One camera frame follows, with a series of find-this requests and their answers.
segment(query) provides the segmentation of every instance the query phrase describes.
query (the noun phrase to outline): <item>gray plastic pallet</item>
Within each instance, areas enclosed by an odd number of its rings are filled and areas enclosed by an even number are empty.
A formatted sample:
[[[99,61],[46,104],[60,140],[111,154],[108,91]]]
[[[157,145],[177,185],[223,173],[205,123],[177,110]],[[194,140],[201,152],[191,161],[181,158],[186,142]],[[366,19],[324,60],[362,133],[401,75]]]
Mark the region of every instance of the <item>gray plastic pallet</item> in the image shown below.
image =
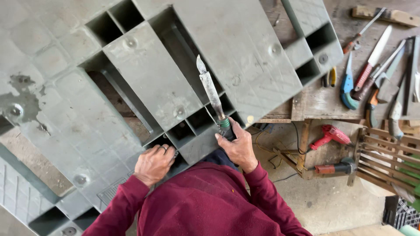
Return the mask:
[[[218,128],[195,68],[198,53],[225,112],[243,127],[320,78],[343,57],[323,2],[282,2],[299,36],[285,50],[257,0],[2,1],[0,114],[76,188],[54,195],[0,147],[1,205],[39,235],[79,235],[147,148],[178,149],[164,180],[213,151]],[[112,85],[147,139],[91,72]]]

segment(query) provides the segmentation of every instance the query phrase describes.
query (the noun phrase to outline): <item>power tool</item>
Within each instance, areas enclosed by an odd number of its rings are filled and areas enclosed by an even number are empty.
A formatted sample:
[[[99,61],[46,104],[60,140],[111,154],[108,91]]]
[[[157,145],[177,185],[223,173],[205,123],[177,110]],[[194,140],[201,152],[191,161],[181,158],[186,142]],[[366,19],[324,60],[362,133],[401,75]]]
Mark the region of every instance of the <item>power tool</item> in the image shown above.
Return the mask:
[[[216,87],[214,87],[210,72],[207,71],[204,62],[200,58],[200,55],[197,56],[197,69],[200,72],[200,80],[203,83],[207,96],[209,97],[210,104],[217,114],[217,126],[219,127],[219,134],[229,141],[236,139],[236,136],[231,127],[231,123],[223,112],[222,103],[220,102]]]
[[[316,150],[318,149],[320,146],[328,143],[329,141],[331,141],[331,139],[341,143],[341,144],[345,144],[348,145],[350,147],[354,147],[354,144],[350,141],[350,138],[345,135],[343,133],[343,131],[339,130],[337,127],[332,126],[332,125],[322,125],[322,132],[324,132],[324,137],[322,137],[321,139],[317,140],[316,142],[314,142],[313,144],[309,145],[309,151],[311,150]]]
[[[340,163],[334,165],[316,165],[315,173],[317,174],[334,174],[346,173],[351,174],[357,170],[356,163],[350,157],[345,157]]]

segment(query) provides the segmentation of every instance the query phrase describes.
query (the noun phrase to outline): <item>red-handled knife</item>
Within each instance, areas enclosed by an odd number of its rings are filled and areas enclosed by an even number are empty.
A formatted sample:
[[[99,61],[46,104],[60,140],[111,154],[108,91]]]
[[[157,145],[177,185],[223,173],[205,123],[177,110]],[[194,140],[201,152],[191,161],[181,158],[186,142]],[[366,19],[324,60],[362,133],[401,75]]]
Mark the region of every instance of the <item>red-handled knife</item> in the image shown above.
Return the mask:
[[[388,38],[391,35],[391,31],[392,31],[392,26],[389,25],[386,28],[386,30],[383,32],[381,38],[379,39],[378,43],[375,46],[375,49],[370,55],[367,61],[367,64],[364,66],[362,72],[360,73],[359,77],[356,80],[356,86],[354,87],[355,91],[359,91],[362,88],[363,84],[365,83],[365,80],[370,74],[370,71],[378,63],[378,60],[383,51],[383,48],[385,47],[386,42],[388,41]]]

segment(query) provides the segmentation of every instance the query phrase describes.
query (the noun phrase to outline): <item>ring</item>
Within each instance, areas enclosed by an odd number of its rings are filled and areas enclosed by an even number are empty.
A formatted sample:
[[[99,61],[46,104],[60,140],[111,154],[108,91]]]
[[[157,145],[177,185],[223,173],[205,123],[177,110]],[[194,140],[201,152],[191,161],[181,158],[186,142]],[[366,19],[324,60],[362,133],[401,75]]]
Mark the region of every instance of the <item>ring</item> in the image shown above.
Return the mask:
[[[164,146],[160,146],[160,147],[158,147],[157,149],[159,149],[159,148],[163,148],[163,149],[165,149],[165,153],[166,153],[166,147],[164,147]]]

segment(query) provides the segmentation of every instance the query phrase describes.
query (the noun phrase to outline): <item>sleeve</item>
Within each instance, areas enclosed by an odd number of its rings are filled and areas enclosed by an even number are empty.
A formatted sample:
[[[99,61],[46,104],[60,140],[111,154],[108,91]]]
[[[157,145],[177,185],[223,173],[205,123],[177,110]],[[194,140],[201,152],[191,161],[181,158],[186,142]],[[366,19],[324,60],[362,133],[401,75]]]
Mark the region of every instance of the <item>sleeve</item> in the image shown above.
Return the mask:
[[[311,236],[294,216],[293,211],[278,194],[274,184],[268,179],[268,173],[258,162],[251,173],[244,173],[251,191],[251,203],[258,207],[273,221],[278,223],[280,231],[286,236]]]
[[[149,188],[130,176],[118,186],[117,194],[108,207],[84,231],[82,236],[125,236],[127,229],[134,221],[135,214],[141,210]]]

